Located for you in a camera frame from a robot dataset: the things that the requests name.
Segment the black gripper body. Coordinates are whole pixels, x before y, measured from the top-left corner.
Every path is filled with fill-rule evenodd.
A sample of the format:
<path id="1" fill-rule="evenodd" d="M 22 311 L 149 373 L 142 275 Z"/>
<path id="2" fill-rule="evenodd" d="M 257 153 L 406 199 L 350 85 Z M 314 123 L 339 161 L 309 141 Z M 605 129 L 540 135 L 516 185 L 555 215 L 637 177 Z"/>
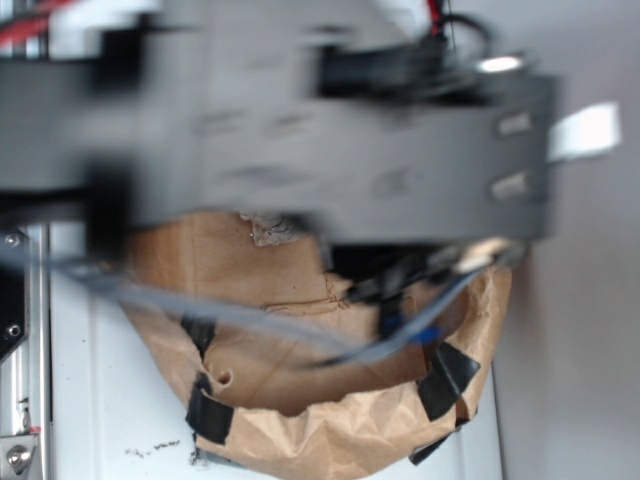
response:
<path id="1" fill-rule="evenodd" d="M 372 1 L 214 1 L 200 202 L 338 245 L 529 240 L 547 230 L 558 81 L 488 26 L 460 57 Z"/>

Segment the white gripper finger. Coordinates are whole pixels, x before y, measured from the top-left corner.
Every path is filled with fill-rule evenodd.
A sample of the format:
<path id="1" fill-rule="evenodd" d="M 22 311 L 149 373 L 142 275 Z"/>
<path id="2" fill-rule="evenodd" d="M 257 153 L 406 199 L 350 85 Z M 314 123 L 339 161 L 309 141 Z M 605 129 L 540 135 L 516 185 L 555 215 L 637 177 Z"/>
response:
<path id="1" fill-rule="evenodd" d="M 607 101 L 556 122 L 549 131 L 547 160 L 570 162 L 609 154 L 621 143 L 620 107 Z"/>

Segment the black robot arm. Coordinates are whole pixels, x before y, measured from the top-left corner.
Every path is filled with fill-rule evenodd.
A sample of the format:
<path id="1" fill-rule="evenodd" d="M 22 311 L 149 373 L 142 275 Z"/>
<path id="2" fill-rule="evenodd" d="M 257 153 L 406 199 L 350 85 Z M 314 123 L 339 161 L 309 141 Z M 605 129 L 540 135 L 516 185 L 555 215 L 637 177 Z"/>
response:
<path id="1" fill-rule="evenodd" d="M 76 3 L 46 59 L 1 61 L 9 219 L 80 213 L 111 248 L 196 212 L 275 217 L 338 250 L 549 232 L 552 169 L 622 139 L 560 80 L 408 37 L 373 1 Z"/>

